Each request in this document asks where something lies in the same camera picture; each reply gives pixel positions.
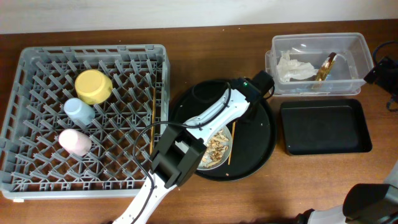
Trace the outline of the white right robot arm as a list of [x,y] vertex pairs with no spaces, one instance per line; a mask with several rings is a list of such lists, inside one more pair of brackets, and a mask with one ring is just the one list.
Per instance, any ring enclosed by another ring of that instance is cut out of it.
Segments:
[[[386,108],[396,112],[397,61],[381,59],[365,77],[391,94]],[[342,205],[329,210],[309,209],[298,214],[292,223],[397,223],[397,165],[381,184],[356,184]]]

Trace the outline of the wooden chopstick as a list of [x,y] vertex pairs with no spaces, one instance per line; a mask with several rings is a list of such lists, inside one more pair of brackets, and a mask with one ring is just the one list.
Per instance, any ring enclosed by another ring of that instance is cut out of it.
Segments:
[[232,155],[232,148],[233,148],[233,141],[234,141],[234,134],[235,134],[235,129],[236,129],[236,121],[233,122],[232,125],[232,132],[231,132],[231,147],[230,147],[230,153],[228,157],[228,165],[231,163],[231,155]]
[[[153,89],[153,96],[152,96],[152,119],[151,119],[151,124],[155,123],[155,112],[156,111],[156,87]],[[150,129],[150,148],[149,148],[149,154],[152,154],[152,151],[154,149],[154,136],[155,136],[155,127],[152,126]]]

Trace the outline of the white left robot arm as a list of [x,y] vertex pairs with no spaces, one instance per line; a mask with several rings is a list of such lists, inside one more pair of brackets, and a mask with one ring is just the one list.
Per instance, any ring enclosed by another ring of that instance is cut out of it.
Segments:
[[144,172],[146,180],[115,222],[146,223],[163,198],[193,175],[207,142],[228,123],[252,113],[273,86],[272,76],[263,70],[252,79],[228,80],[223,95],[202,114],[184,123],[164,122],[166,129]]

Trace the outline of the pink plastic cup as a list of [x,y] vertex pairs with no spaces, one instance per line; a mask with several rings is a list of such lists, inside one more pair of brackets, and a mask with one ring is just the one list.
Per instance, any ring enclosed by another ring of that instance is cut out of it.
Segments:
[[92,141],[87,135],[74,129],[63,130],[58,141],[68,153],[78,156],[87,154],[92,145]]

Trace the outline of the gold foil wrapper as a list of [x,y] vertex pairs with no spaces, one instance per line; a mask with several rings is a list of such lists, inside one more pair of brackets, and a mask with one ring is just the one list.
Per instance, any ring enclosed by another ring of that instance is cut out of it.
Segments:
[[325,59],[325,61],[323,62],[322,66],[318,70],[317,75],[315,77],[315,81],[317,83],[312,85],[312,89],[317,89],[317,88],[321,87],[322,82],[326,80],[328,74],[330,73],[336,58],[337,58],[337,53],[332,52]]

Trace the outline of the light blue plastic cup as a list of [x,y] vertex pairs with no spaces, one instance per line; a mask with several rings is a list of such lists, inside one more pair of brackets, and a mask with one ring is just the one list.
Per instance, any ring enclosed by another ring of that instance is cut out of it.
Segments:
[[72,121],[79,121],[86,126],[95,118],[94,109],[79,98],[68,99],[63,110]]

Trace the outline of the yellow plastic bowl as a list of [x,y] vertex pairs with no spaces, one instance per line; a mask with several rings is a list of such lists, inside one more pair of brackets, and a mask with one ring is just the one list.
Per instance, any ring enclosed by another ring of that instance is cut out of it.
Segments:
[[88,105],[103,103],[112,94],[112,89],[111,79],[98,70],[81,72],[75,80],[77,96]]

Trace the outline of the white tissue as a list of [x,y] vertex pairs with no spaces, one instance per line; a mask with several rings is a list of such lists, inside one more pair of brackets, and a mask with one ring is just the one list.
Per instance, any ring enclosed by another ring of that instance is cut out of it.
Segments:
[[300,62],[290,58],[290,52],[282,53],[277,64],[277,73],[282,82],[311,80],[318,70],[309,62]]

